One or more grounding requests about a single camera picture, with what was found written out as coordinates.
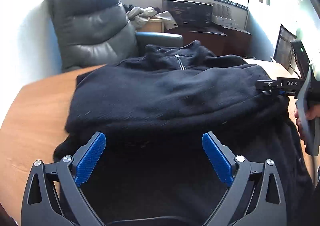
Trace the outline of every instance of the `black fleece jacket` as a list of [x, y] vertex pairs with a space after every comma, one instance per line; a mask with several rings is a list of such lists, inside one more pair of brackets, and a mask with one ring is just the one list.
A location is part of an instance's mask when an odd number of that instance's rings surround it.
[[148, 45], [146, 52], [77, 78], [70, 136], [54, 154], [58, 161], [94, 132], [105, 133], [105, 154], [82, 186], [102, 220], [177, 215], [203, 223], [225, 190], [201, 149], [207, 131], [249, 161], [275, 161], [292, 219], [312, 183], [288, 98], [255, 88], [257, 79], [269, 78], [262, 67], [215, 57], [199, 41], [178, 49]]

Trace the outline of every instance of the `black clamp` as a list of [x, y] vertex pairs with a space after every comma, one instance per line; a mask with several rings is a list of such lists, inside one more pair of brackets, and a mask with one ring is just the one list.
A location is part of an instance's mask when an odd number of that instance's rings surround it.
[[[89, 178], [105, 148], [105, 143], [105, 136], [96, 132], [87, 145], [79, 148], [74, 156], [65, 156], [60, 162], [52, 164], [35, 161], [23, 196], [22, 226], [103, 226], [79, 185]], [[262, 164], [249, 162], [241, 155], [235, 156], [212, 132], [204, 134], [202, 143], [220, 180], [229, 187], [204, 223], [205, 226], [227, 226], [230, 223], [236, 226], [286, 225], [284, 192], [272, 160], [266, 160]], [[273, 189], [270, 188], [271, 178], [275, 184]], [[60, 182], [70, 209], [67, 213], [61, 208], [54, 181]], [[233, 221], [233, 215], [243, 202], [244, 191], [249, 181], [254, 181], [250, 200], [246, 203], [242, 216]], [[276, 201], [269, 202], [268, 193], [272, 190]]]
[[279, 95], [294, 93], [299, 118], [306, 139], [306, 153], [312, 156], [319, 154], [320, 145], [320, 119], [307, 121], [306, 111], [313, 105], [320, 103], [320, 81], [314, 77], [312, 66], [305, 80], [297, 78], [278, 77], [276, 80], [257, 80], [256, 89], [264, 94]]

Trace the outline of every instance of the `gray leather recliner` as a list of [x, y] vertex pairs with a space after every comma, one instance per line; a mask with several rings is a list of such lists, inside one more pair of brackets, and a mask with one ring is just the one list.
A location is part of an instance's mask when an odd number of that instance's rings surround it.
[[120, 0], [47, 0], [68, 72], [144, 55], [144, 46], [182, 47], [181, 35], [136, 32]]

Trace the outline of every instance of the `white wall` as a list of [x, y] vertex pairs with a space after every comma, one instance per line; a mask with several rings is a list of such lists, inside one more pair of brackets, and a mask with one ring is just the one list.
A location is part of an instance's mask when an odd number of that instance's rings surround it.
[[[147, 8], [151, 6], [151, 7], [158, 7], [162, 10], [162, 0], [121, 0], [121, 1], [123, 4], [126, 4], [126, 5], [132, 4], [134, 6], [139, 6], [142, 8]], [[185, 1], [193, 1], [193, 2], [206, 3], [206, 4], [218, 3], [221, 5], [228, 6], [231, 8], [232, 18], [237, 22], [237, 24], [241, 29], [244, 29], [245, 22], [247, 19], [247, 13], [248, 13], [248, 11], [246, 10], [243, 10], [238, 7], [230, 6], [224, 3], [220, 3], [217, 1], [213, 1], [213, 0], [185, 0]]]
[[61, 72], [44, 0], [0, 0], [0, 126], [22, 86]]
[[319, 56], [320, 20], [310, 0], [270, 0], [270, 5], [249, 0], [248, 8], [252, 56], [271, 61], [281, 24], [302, 41], [310, 60]]

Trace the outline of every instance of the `blue gripper pad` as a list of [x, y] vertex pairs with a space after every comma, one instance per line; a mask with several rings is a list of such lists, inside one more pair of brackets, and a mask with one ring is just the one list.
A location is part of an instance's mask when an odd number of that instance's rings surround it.
[[220, 181], [230, 187], [233, 182], [231, 164], [208, 133], [205, 133], [202, 137], [202, 147]]
[[105, 147], [106, 136], [100, 133], [76, 167], [75, 183], [77, 187], [88, 181]]

